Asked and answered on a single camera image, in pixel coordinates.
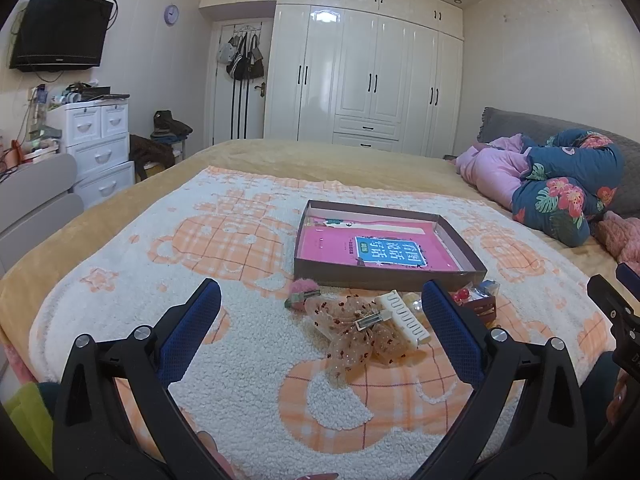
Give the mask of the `person right hand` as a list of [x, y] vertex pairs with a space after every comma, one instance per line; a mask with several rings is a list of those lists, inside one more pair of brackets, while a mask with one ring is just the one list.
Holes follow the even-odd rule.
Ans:
[[620, 417], [620, 409], [625, 401], [627, 394], [627, 382], [629, 375], [621, 370], [617, 376], [617, 382], [613, 390], [613, 397], [606, 408], [606, 418], [611, 425], [615, 425]]

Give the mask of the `person left hand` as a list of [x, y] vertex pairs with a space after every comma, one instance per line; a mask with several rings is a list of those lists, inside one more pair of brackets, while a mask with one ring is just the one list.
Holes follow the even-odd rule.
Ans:
[[199, 431], [198, 438], [203, 443], [203, 445], [208, 449], [208, 452], [216, 462], [224, 468], [224, 471], [228, 474], [231, 479], [235, 478], [233, 469], [229, 464], [228, 460], [224, 458], [219, 452], [213, 437], [206, 431]]

